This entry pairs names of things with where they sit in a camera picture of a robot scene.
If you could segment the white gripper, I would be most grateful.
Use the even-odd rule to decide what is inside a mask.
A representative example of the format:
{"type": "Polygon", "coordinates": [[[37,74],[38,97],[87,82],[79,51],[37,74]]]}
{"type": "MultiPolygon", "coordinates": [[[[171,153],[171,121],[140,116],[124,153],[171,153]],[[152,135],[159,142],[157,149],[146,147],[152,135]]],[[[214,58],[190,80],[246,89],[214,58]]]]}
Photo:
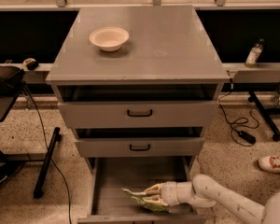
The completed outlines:
{"type": "Polygon", "coordinates": [[[179,204],[176,191],[176,182],[165,182],[162,184],[155,184],[145,190],[146,195],[143,201],[145,203],[150,203],[159,206],[174,206],[179,204]]]}

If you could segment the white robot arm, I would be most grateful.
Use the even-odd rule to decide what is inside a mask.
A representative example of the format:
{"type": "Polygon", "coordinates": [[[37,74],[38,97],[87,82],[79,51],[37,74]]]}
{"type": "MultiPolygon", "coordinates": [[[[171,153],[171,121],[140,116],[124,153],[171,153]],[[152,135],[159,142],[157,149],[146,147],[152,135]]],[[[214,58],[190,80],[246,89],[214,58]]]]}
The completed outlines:
{"type": "Polygon", "coordinates": [[[145,190],[145,203],[165,207],[188,203],[207,208],[220,203],[245,224],[280,224],[280,192],[265,205],[227,189],[208,175],[198,174],[190,182],[165,182],[145,190]]]}

